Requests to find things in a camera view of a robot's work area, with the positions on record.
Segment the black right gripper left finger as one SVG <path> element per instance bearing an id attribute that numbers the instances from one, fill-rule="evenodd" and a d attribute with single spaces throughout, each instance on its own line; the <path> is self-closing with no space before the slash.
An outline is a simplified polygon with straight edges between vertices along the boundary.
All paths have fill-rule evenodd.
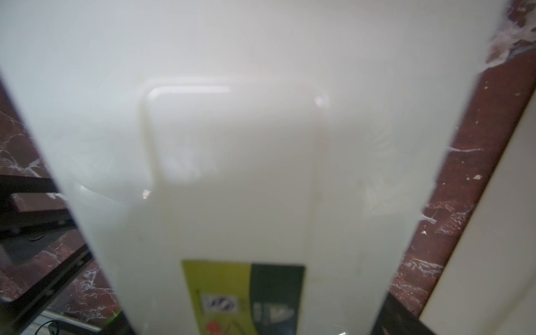
<path id="1" fill-rule="evenodd" d="M 122 311 L 100 331 L 100 335 L 135 335 L 135 332 Z"/>

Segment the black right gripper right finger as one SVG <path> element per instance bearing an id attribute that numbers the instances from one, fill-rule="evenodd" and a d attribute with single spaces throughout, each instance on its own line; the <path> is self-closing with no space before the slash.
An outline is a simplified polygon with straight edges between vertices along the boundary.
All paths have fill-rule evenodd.
<path id="1" fill-rule="evenodd" d="M 370 335 L 435 335 L 395 297 L 388 293 Z"/>

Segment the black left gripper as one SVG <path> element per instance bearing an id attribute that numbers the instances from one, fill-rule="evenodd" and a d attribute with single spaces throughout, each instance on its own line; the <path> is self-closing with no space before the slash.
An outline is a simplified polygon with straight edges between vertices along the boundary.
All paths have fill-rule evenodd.
<path id="1" fill-rule="evenodd" d="M 57 193 L 50 178 L 1 176 L 1 243 L 27 241 L 77 228 L 68 209 L 21 212 L 12 200 L 17 193 Z M 92 262 L 84 244 L 13 301 L 1 301 L 1 330 L 23 331 Z"/>

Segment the white wrap dispenser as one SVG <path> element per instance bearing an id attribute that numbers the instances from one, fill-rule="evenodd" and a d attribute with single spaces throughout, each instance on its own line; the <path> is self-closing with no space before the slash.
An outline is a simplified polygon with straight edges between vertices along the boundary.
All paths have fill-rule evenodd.
<path id="1" fill-rule="evenodd" d="M 420 319 L 436 334 L 535 333 L 535 99 Z"/>

